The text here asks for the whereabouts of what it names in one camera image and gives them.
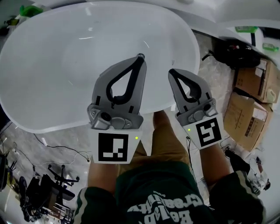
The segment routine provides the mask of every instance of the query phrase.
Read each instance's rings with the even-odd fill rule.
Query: office chair
[[[61,166],[61,176],[59,176],[57,173],[55,173],[51,169],[51,165],[48,166],[48,170],[54,175],[54,179],[56,180],[56,183],[52,186],[52,192],[56,195],[56,205],[54,205],[55,208],[62,212],[66,212],[65,209],[70,209],[69,207],[65,206],[63,204],[63,199],[70,201],[75,197],[75,194],[73,194],[71,191],[66,189],[66,185],[62,186],[63,183],[66,183],[69,186],[73,186],[75,182],[79,182],[80,178],[76,177],[76,180],[72,179],[65,179],[64,178],[64,169],[65,165]]]

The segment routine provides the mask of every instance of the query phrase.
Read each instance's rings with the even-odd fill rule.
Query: floor
[[[200,57],[202,58],[208,53],[209,49],[212,49],[213,39],[198,33],[195,35],[200,47]],[[224,114],[232,89],[233,74],[231,70],[225,64],[217,62],[213,57],[209,57],[205,61],[201,61],[198,75],[208,82],[211,87],[212,96],[217,101],[217,110]],[[171,108],[167,108],[165,111],[171,120],[176,136],[184,147],[186,147],[186,133],[175,119],[176,111],[171,111]],[[145,114],[143,117],[142,142],[145,149],[150,152],[153,132],[152,114]],[[50,146],[63,145],[78,151],[90,151],[91,148],[89,147],[90,144],[87,138],[87,129],[88,126],[80,126],[46,134],[38,134],[37,137]],[[66,148],[46,147],[38,142],[34,134],[25,132],[14,124],[11,124],[11,126],[7,128],[2,135],[2,139],[4,140],[4,150],[10,150],[8,156],[9,164],[17,160],[16,170],[14,171],[14,175],[17,178],[24,176],[27,183],[29,183],[33,175],[32,164],[35,165],[36,171],[40,175],[48,174],[53,178],[53,175],[48,171],[48,165],[51,164],[53,170],[59,173],[61,164],[65,164],[66,175],[69,175],[69,177],[73,179],[77,176],[80,178],[80,181],[75,183],[70,188],[70,191],[77,195],[79,191],[86,186],[89,163],[87,163],[84,157],[76,154],[75,151]],[[190,150],[199,190],[207,203],[209,195],[204,182],[201,181],[203,174],[200,154],[193,144]],[[65,201],[64,203],[66,206],[75,208],[75,202],[76,198],[71,201]]]

